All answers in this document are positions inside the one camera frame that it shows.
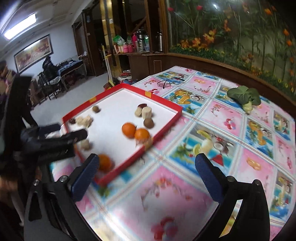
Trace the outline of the red box lid tray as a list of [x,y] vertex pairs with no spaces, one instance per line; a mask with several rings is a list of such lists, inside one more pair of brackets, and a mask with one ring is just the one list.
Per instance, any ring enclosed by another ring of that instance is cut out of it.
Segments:
[[105,186],[133,164],[181,117],[182,108],[162,97],[120,84],[84,102],[62,118],[66,131],[85,128],[90,149],[76,148],[83,162],[91,153],[106,155],[108,171],[98,170]]

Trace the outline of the framed landscape painting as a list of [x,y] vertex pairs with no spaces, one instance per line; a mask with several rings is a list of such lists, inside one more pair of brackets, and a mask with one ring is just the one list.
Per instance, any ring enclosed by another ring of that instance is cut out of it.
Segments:
[[18,73],[22,73],[32,65],[53,54],[50,34],[36,40],[14,55]]

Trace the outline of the steel thermos flask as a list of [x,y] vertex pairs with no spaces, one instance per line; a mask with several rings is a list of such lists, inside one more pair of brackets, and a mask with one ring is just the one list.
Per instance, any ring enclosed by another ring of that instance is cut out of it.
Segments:
[[161,32],[158,32],[158,44],[159,44],[159,52],[163,51],[163,36]]

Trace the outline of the ceiling fluorescent light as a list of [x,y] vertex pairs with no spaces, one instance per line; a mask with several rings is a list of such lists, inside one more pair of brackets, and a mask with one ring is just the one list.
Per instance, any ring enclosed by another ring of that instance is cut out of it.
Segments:
[[25,29],[27,29],[28,27],[30,27],[31,25],[33,25],[35,23],[36,23],[36,14],[33,13],[33,14],[29,15],[26,19],[22,20],[21,22],[17,23],[16,25],[14,25],[12,28],[8,29],[4,33],[4,37],[7,40],[11,40],[16,35],[18,35],[19,33],[21,33],[22,31],[24,31]]

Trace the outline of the brown kiwi fruit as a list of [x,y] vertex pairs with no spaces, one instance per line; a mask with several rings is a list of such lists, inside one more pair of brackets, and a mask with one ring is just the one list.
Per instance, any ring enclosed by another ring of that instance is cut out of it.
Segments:
[[100,112],[100,108],[95,105],[95,106],[92,107],[92,111],[95,112],[95,113],[99,113]]
[[144,126],[148,129],[154,127],[154,121],[151,118],[145,118],[144,119]]

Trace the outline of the orange mandarin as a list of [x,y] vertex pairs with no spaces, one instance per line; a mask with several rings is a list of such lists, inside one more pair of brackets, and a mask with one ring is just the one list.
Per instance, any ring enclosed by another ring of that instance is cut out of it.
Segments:
[[113,167],[113,162],[110,159],[110,157],[107,156],[106,154],[99,154],[98,157],[99,157],[99,170],[104,173],[109,172]]
[[137,143],[145,143],[150,139],[149,131],[145,128],[138,128],[135,131],[134,138]]
[[121,130],[127,138],[134,138],[137,127],[133,123],[124,123]]

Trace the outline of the flower garden wall mural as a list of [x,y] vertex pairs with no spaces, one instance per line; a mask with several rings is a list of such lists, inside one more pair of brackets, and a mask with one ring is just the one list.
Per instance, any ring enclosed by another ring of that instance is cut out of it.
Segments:
[[248,72],[295,98],[295,27],[273,1],[167,1],[170,52]]

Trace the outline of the green bok choy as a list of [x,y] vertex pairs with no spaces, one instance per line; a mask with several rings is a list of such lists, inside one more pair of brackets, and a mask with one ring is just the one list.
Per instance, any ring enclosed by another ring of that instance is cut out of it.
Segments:
[[238,102],[246,114],[251,114],[253,106],[261,104],[257,89],[248,88],[244,85],[229,89],[227,96]]

